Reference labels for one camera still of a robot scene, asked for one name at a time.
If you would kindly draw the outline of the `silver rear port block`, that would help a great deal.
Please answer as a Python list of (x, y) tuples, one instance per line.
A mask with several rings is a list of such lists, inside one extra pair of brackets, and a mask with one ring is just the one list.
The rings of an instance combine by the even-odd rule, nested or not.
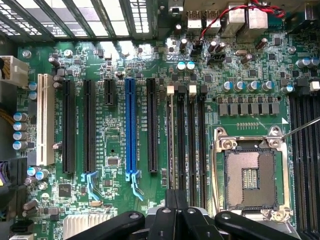
[(233, 37), (236, 35), (237, 31), (245, 24), (245, 10), (235, 9), (231, 10), (233, 7), (238, 7), (239, 5), (230, 4), (228, 8), (230, 11), (226, 17), (226, 26), (224, 30), (224, 35), (226, 37)]
[(205, 12), (206, 17), (206, 34), (216, 35), (221, 29), (221, 23), (219, 19), (219, 12), (217, 10), (207, 10)]
[(247, 30), (252, 38), (257, 38), (268, 29), (268, 14), (257, 8), (247, 12)]
[(202, 29), (202, 12), (188, 11), (187, 12), (187, 27), (186, 33), (188, 35), (200, 35)]

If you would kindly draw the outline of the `CPU socket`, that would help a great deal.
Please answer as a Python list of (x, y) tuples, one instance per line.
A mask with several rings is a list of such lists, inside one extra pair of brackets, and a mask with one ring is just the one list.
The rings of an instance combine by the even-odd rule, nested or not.
[(282, 136), (277, 125), (264, 135), (214, 130), (219, 212), (276, 224), (292, 219), (288, 146)]

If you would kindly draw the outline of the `short black expansion slot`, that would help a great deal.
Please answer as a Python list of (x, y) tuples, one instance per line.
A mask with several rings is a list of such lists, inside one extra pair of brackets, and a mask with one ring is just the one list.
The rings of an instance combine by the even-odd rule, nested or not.
[(113, 79), (104, 80), (104, 103), (109, 107), (116, 105), (116, 83)]

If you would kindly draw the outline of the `thin metal locking lever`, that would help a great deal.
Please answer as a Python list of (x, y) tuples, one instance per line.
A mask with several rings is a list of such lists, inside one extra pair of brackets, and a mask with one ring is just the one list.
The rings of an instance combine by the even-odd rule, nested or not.
[(297, 132), (299, 132), (299, 131), (301, 131), (301, 130), (303, 130), (303, 129), (305, 129), (305, 128), (307, 128), (307, 127), (309, 127), (309, 126), (311, 126), (311, 125), (313, 125), (313, 124), (315, 124), (315, 123), (317, 123), (317, 122), (319, 122), (319, 121), (320, 121), (320, 116), (317, 117), (317, 118), (315, 118), (315, 119), (313, 119), (313, 120), (311, 120), (311, 121), (309, 121), (309, 122), (307, 122), (307, 123), (305, 123), (305, 124), (303, 124), (302, 126), (297, 127), (296, 129), (291, 130), (290, 132), (284, 134), (284, 135), (282, 136), (282, 139), (283, 139), (283, 140), (284, 140), (284, 139), (287, 139), (287, 138), (290, 137), (291, 135), (293, 135), (293, 134), (295, 134), (295, 133), (297, 133)]
[(211, 180), (212, 180), (212, 214), (215, 216), (220, 211), (220, 198), (218, 188), (217, 148), (216, 138), (211, 144)]

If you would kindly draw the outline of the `silver finned heat sink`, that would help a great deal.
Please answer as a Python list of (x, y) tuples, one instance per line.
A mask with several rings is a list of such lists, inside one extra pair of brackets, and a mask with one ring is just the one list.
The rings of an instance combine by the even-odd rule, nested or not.
[(74, 214), (63, 220), (63, 240), (101, 224), (113, 217), (112, 214)]

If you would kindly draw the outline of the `perforated metal slot cover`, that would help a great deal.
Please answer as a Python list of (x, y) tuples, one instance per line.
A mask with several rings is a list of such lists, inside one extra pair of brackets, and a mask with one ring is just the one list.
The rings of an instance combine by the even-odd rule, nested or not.
[(9, 5), (0, 0), (0, 31), (7, 36), (41, 36), (35, 27), (18, 15)]
[(137, 34), (149, 34), (147, 0), (129, 0), (134, 29)]

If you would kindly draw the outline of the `long black expansion slot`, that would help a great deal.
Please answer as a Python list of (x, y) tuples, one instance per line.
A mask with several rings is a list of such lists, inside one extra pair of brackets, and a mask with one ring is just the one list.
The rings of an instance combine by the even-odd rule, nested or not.
[(62, 170), (73, 174), (76, 168), (75, 83), (66, 80), (62, 85)]
[(100, 198), (94, 193), (96, 171), (96, 86), (92, 80), (83, 81), (83, 173), (88, 196), (95, 201)]
[(147, 150), (148, 150), (148, 171), (158, 171), (158, 118), (157, 118), (157, 90), (156, 80), (146, 80), (146, 102), (147, 102)]

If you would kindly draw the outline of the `blue expansion slot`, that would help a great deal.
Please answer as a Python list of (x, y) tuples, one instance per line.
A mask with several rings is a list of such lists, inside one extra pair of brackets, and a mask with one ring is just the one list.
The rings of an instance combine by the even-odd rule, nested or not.
[(136, 116), (136, 81), (126, 78), (125, 87), (125, 180), (130, 182), (132, 193), (141, 201), (143, 195), (138, 190), (137, 179), (140, 171), (137, 169), (137, 116)]

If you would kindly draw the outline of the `white expansion slot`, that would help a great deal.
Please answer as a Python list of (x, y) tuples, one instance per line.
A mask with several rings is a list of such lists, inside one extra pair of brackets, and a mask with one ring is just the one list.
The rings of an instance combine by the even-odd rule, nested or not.
[(52, 145), (55, 143), (55, 88), (53, 77), (37, 75), (36, 165), (55, 163)]

